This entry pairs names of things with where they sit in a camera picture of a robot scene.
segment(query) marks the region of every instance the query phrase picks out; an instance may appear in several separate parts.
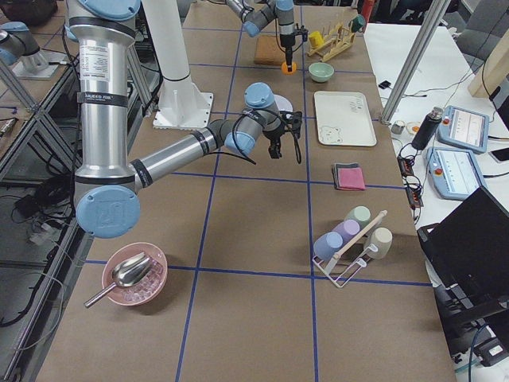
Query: metal scoop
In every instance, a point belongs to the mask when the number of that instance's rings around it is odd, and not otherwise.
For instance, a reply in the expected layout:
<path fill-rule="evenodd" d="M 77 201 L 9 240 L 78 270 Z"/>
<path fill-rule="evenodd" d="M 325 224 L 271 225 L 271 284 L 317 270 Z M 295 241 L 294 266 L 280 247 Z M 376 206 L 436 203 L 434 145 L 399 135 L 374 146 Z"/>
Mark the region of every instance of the metal scoop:
<path fill-rule="evenodd" d="M 150 257 L 144 252 L 122 261 L 111 271 L 113 282 L 86 301 L 84 303 L 85 308 L 90 308 L 116 287 L 127 288 L 139 283 L 149 273 L 152 265 Z"/>

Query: folded napkin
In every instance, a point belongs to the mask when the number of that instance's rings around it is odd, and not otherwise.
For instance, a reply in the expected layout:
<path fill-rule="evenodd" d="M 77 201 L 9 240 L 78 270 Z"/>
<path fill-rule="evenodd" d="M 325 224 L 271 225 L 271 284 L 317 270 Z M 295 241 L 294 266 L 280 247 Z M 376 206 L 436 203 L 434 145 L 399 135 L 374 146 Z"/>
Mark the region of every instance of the folded napkin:
<path fill-rule="evenodd" d="M 332 165 L 332 174 L 336 189 L 355 191 L 366 189 L 363 169 L 360 168 L 359 163 L 334 163 Z"/>

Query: pink bowl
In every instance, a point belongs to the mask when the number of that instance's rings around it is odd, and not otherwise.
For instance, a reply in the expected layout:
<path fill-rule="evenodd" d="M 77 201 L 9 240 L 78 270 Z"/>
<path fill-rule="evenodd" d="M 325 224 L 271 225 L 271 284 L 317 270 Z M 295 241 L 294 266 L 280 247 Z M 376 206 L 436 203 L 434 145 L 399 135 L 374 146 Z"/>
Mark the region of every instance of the pink bowl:
<path fill-rule="evenodd" d="M 107 295 L 112 302 L 124 306 L 141 305 L 161 292 L 168 276 L 168 262 L 163 251 L 150 243 L 132 243 L 114 253 L 103 270 L 103 288 L 113 282 L 111 272 L 117 264 L 141 252 L 145 252 L 152 259 L 152 268 L 142 281 L 136 285 L 113 289 Z"/>

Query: green bowl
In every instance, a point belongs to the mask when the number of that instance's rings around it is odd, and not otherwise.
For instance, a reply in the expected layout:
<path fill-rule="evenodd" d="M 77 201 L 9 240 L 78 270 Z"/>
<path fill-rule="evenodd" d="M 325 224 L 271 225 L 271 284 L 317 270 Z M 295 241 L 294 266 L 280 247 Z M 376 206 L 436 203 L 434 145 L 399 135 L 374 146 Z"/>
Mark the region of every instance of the green bowl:
<path fill-rule="evenodd" d="M 311 80 L 315 82 L 327 82 L 334 74 L 334 67 L 325 62 L 315 62 L 308 70 Z"/>

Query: white table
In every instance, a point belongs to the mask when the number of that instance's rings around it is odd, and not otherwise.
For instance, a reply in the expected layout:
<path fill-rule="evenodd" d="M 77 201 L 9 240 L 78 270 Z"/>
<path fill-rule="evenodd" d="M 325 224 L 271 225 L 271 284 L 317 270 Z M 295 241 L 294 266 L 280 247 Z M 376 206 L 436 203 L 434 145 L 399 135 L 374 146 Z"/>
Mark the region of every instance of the white table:
<path fill-rule="evenodd" d="M 377 83 L 388 80 L 394 85 L 418 30 L 419 27 L 414 25 L 370 24 L 367 27 L 364 37 Z M 489 99 L 473 98 L 468 92 L 468 85 L 474 75 L 472 75 L 468 63 L 457 48 L 448 30 L 445 27 L 437 28 L 418 65 L 417 71 L 406 89 L 406 94 L 414 94 L 420 90 L 431 88 L 447 88 L 449 85 L 461 81 L 464 76 L 468 76 L 468 78 L 459 86 L 455 85 L 445 90 L 418 93 L 420 95 L 426 94 L 427 97 L 403 98 L 391 122 L 398 119 L 405 122 L 421 122 L 425 115 L 433 109 L 433 106 L 445 107 L 447 105 L 462 107 L 490 117 L 493 115 L 495 108 Z M 390 89 L 379 89 L 379 94 L 383 103 L 385 103 L 390 94 Z M 507 128 L 496 113 L 494 121 L 490 123 L 489 134 L 497 137 L 509 137 Z M 411 142 L 413 138 L 407 131 L 403 131 L 401 135 L 393 136 L 401 140 L 402 144 Z M 432 140 L 432 142 L 435 146 L 446 146 L 437 140 Z M 507 145 L 507 142 L 489 140 L 488 151 L 504 148 Z M 398 152 L 400 145 L 398 143 L 394 144 L 394 148 Z M 405 150 L 403 153 L 412 154 L 413 152 L 412 150 L 408 150 L 408 152 Z M 509 162 L 499 164 L 488 153 L 477 155 L 476 158 L 483 174 L 509 171 Z M 414 165 L 414 172 L 422 181 L 425 179 L 425 165 L 425 159 L 419 156 Z M 490 192 L 506 209 L 509 209 L 509 176 L 487 179 L 486 182 Z M 417 228 L 442 221 L 460 204 L 459 201 L 448 201 L 440 198 L 430 183 L 429 176 L 424 187 L 424 207 L 421 210 L 421 218 L 418 221 Z M 490 368 L 473 367 L 472 378 L 477 382 L 506 382 L 509 380 L 509 359 Z M 467 381 L 468 374 L 466 372 L 457 374 L 457 379 L 459 382 Z"/>

